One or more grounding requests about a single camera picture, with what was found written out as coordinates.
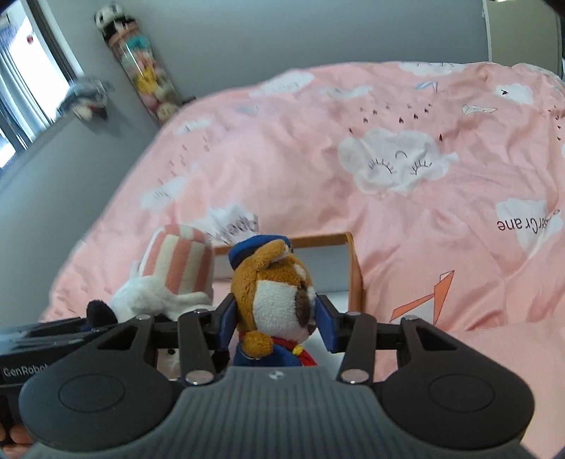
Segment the orange white storage box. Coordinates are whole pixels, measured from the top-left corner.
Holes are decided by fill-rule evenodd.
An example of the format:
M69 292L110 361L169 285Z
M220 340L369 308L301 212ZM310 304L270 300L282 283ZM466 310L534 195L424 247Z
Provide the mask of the orange white storage box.
M324 294L340 312L363 312L363 278L350 232L287 237L294 254L308 269L317 293ZM214 247L214 299L218 306L230 292L233 270L229 260L232 246Z

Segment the grey plush on windowsill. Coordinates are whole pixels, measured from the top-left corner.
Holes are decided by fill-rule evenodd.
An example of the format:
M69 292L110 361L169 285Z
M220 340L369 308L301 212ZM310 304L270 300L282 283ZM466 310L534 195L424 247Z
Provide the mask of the grey plush on windowsill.
M107 120L108 95L114 86L107 80L97 77L78 77L70 82L65 98L58 105L59 118L74 114L82 121L94 118Z

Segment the panda plush on tube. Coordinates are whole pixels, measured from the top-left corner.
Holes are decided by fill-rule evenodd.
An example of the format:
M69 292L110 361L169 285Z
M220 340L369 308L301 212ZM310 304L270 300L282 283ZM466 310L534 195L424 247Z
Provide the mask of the panda plush on tube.
M126 14L120 4L110 2L94 14L94 22L103 40L108 43L115 34L134 23L135 19Z

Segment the brown dog plush blue cap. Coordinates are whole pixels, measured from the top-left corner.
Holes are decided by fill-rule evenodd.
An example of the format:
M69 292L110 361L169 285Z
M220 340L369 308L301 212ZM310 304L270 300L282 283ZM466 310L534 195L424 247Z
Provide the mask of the brown dog plush blue cap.
M315 366L303 343L316 330L316 291L282 235L255 235L229 251L238 306L235 366Z

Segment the window frame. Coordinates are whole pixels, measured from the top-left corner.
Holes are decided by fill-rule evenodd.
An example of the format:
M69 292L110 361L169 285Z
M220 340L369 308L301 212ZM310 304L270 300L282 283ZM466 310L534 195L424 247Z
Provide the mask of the window frame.
M1 3L1 167L59 118L69 78L55 61L26 1Z

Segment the white cat plush striped hat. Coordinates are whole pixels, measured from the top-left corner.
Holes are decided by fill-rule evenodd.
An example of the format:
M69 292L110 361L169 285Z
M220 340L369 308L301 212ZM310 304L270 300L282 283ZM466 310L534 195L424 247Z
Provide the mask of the white cat plush striped hat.
M184 313L214 309L214 248L197 228L169 224L154 231L128 280L109 302L92 300L86 308L91 328L140 315L175 321Z

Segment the pink cloud print duvet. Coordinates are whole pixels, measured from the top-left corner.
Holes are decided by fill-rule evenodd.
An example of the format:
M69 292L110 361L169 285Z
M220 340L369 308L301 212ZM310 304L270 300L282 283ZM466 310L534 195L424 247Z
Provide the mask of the pink cloud print duvet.
M290 71L182 109L61 268L45 320L125 283L153 231L348 232L378 320L415 315L523 378L564 445L564 85L529 64Z

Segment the clear tube of plush toys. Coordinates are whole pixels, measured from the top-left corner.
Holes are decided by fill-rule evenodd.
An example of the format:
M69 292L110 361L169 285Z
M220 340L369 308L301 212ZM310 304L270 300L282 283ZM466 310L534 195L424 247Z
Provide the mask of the clear tube of plush toys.
M180 109L182 101L139 26L129 23L112 36L108 46L148 113L158 123L166 123Z

